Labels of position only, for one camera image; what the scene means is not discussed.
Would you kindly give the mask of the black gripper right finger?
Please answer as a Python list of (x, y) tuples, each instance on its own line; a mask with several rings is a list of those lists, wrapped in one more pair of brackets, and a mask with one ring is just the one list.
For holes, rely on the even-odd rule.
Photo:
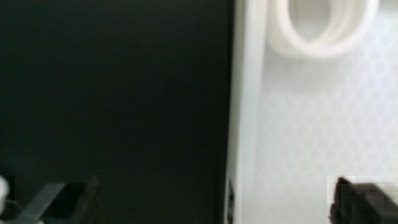
[(374, 183), (338, 178), (331, 224), (398, 224), (398, 204)]

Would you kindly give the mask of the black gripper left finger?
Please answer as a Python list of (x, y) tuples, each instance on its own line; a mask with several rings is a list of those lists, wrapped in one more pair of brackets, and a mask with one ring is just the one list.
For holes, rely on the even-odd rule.
[(17, 224), (104, 224), (100, 180), (45, 185)]

